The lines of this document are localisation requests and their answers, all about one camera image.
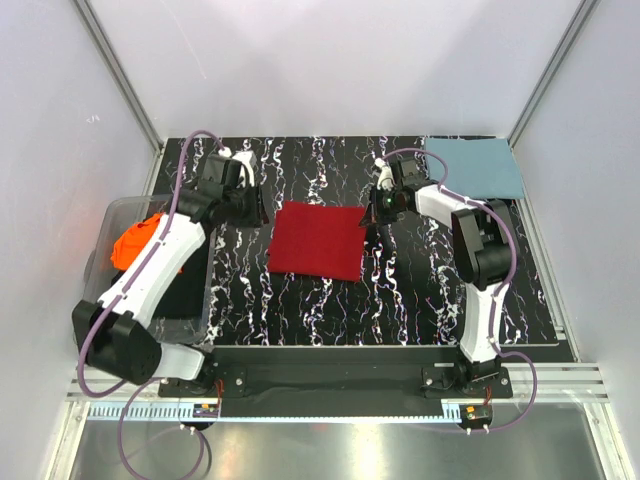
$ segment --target gray floor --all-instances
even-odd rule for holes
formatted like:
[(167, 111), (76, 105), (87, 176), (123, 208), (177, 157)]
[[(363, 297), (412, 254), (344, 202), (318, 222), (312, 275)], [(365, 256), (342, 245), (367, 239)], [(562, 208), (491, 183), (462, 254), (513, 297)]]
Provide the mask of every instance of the gray floor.
[[(496, 423), (517, 414), (497, 406)], [(133, 451), (166, 423), (127, 423)], [(490, 435), (434, 433), (419, 425), (218, 424), (206, 431), (206, 479), (604, 479), (578, 405), (537, 405), (511, 430)], [(193, 465), (197, 440), (184, 432), (162, 437), (131, 459), (154, 480), (175, 479)], [(131, 478), (118, 462), (115, 422), (88, 422), (74, 479)]]

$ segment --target blue cloth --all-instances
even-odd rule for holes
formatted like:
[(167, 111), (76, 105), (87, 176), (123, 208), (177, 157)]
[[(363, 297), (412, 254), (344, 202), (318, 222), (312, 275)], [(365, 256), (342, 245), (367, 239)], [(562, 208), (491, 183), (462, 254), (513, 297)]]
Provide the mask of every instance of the blue cloth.
[[(449, 166), (445, 186), (475, 199), (524, 198), (522, 177), (506, 139), (458, 140), (427, 138), (426, 149)], [(444, 169), (429, 157), (429, 176), (440, 180)]]

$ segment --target red cloth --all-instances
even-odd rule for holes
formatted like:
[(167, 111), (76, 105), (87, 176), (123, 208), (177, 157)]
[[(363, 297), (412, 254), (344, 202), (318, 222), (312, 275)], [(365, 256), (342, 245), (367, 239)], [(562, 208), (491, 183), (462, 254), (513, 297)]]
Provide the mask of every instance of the red cloth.
[(276, 213), (267, 268), (337, 280), (360, 280), (366, 228), (362, 207), (285, 202)]

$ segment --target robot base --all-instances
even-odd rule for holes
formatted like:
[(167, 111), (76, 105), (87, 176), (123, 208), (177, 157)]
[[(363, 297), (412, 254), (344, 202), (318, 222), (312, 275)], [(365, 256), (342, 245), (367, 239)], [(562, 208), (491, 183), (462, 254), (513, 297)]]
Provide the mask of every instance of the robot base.
[(506, 367), (500, 367), (497, 374), (475, 382), (462, 384), (456, 380), (453, 366), (428, 366), (422, 368), (422, 387), (428, 399), (487, 397), (487, 387), (491, 387), (492, 398), (513, 398), (511, 379)]

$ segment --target clear plastic bin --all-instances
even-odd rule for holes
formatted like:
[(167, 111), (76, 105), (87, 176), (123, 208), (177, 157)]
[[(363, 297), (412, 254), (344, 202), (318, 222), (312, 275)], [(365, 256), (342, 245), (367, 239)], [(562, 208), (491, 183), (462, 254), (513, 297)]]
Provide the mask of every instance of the clear plastic bin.
[[(143, 221), (155, 213), (168, 211), (170, 202), (171, 195), (154, 195), (148, 197), (122, 198), (109, 205), (104, 216), (104, 221), (102, 222), (102, 227), (100, 228), (100, 236), (98, 237), (96, 249), (87, 262), (84, 300), (97, 302), (100, 296), (111, 288), (114, 278), (119, 273), (119, 270), (114, 268), (111, 263), (113, 245), (118, 238), (134, 223)], [(163, 301), (166, 300), (163, 297), (149, 326), (149, 332), (156, 340), (168, 343), (193, 344), (200, 342), (206, 335), (211, 310), (212, 257), (214, 246), (215, 232), (211, 235), (208, 245), (202, 247), (204, 251), (199, 250), (194, 253), (190, 259), (192, 262), (193, 260), (198, 262), (198, 278), (196, 279), (197, 281), (190, 281), (189, 286), (191, 288), (189, 288), (188, 292), (188, 297), (192, 304), (191, 309), (194, 311), (185, 316), (180, 314), (176, 316), (158, 316), (161, 305)], [(174, 284), (176, 284), (176, 280), (177, 277), (167, 290), (167, 293), (165, 293), (165, 297), (172, 295), (170, 292)], [(182, 283), (187, 280), (189, 279), (186, 276), (179, 279)], [(200, 292), (202, 292), (201, 313), (199, 308), (200, 303), (195, 304), (195, 302), (199, 302)], [(181, 298), (180, 293), (174, 296)], [(173, 307), (174, 310), (180, 310), (180, 305), (173, 305)]]

